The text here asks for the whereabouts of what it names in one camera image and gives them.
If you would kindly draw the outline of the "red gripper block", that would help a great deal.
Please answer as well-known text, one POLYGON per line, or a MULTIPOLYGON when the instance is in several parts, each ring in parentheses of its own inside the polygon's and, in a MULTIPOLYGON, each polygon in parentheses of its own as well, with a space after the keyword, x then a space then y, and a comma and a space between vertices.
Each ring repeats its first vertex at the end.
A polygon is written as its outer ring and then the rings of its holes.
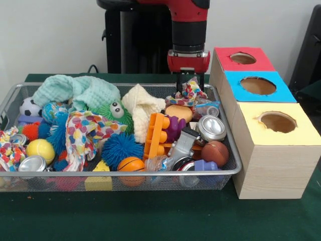
POLYGON ((199 87, 204 90, 205 74, 209 69, 210 51, 205 50, 198 53, 179 53, 169 50, 167 55, 168 67, 171 72, 176 73, 176 87, 178 92, 183 90, 185 73, 182 71, 194 71, 199 73, 199 87))

